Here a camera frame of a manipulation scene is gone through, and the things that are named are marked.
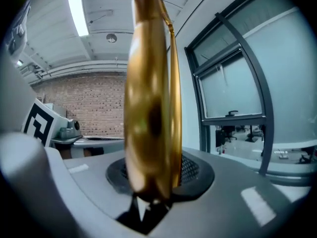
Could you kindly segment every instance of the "ceiling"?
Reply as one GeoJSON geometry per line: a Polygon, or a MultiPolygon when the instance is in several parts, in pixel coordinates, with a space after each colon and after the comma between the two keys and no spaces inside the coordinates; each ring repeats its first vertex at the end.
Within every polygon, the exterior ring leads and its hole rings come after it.
{"type": "MultiPolygon", "coordinates": [[[[188,1],[164,0],[173,22],[188,1]]],[[[29,83],[51,78],[52,71],[57,76],[78,73],[78,68],[126,69],[133,34],[131,0],[83,0],[83,7],[89,35],[79,37],[68,0],[31,0],[28,43],[19,68],[29,83]],[[109,33],[117,36],[115,43],[106,40],[109,33]]]]}

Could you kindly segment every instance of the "brick wall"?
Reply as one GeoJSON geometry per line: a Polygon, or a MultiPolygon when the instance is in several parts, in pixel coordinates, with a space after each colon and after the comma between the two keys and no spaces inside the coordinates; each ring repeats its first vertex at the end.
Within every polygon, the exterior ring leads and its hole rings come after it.
{"type": "Polygon", "coordinates": [[[83,135],[123,137],[126,74],[85,73],[33,85],[44,103],[67,109],[67,118],[80,123],[83,135]]]}

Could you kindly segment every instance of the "gold object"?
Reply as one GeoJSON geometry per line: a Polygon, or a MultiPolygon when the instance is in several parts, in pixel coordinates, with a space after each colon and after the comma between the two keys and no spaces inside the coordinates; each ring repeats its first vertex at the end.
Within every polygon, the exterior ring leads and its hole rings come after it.
{"type": "Polygon", "coordinates": [[[167,201],[181,172],[181,94],[172,22],[163,0],[133,0],[124,103],[126,166],[133,191],[145,201],[167,201]],[[171,35],[171,81],[163,21],[171,35]]]}

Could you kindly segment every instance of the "window frame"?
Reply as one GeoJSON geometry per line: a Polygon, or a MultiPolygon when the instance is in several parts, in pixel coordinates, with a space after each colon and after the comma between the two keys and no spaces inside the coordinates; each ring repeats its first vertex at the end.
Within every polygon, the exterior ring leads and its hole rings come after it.
{"type": "Polygon", "coordinates": [[[269,87],[261,68],[261,65],[252,51],[249,44],[238,32],[238,30],[228,21],[228,17],[236,10],[242,8],[253,0],[236,0],[230,4],[221,13],[215,14],[215,19],[212,20],[205,29],[192,41],[192,43],[185,47],[185,53],[188,59],[189,67],[192,74],[192,80],[194,85],[194,91],[196,96],[196,103],[199,117],[199,132],[200,132],[200,150],[210,152],[211,140],[210,140],[210,125],[266,125],[265,141],[264,141],[264,154],[259,169],[259,174],[265,176],[267,173],[268,165],[270,162],[273,139],[274,139],[274,114],[272,99],[269,91],[269,87]],[[230,44],[222,51],[218,52],[212,58],[204,62],[202,65],[198,65],[196,56],[194,54],[194,48],[199,45],[206,37],[212,34],[219,26],[224,25],[231,34],[235,37],[236,42],[230,44]],[[237,50],[242,52],[249,69],[251,70],[253,79],[255,81],[261,103],[261,114],[256,115],[241,115],[232,117],[219,117],[219,118],[206,118],[203,97],[200,89],[199,79],[202,75],[210,72],[214,65],[221,60],[232,55],[237,50]]]}

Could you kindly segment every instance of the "ceiling sensor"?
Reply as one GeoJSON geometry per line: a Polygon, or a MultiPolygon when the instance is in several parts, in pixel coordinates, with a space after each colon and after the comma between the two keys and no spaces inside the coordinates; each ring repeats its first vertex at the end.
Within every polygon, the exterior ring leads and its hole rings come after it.
{"type": "Polygon", "coordinates": [[[107,34],[107,41],[115,43],[117,41],[117,36],[115,34],[107,34]]]}

